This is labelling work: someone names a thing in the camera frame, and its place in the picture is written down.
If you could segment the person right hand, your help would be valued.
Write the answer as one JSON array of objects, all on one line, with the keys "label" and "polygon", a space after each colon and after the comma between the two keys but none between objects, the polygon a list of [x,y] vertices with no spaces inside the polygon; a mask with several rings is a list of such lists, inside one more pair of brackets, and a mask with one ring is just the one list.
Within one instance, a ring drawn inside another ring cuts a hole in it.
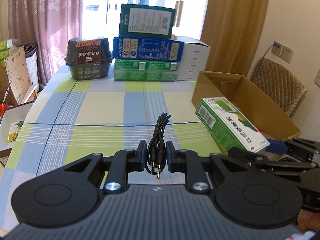
[{"label": "person right hand", "polygon": [[297,224],[302,231],[312,230],[317,232],[320,229],[320,213],[300,210]]}]

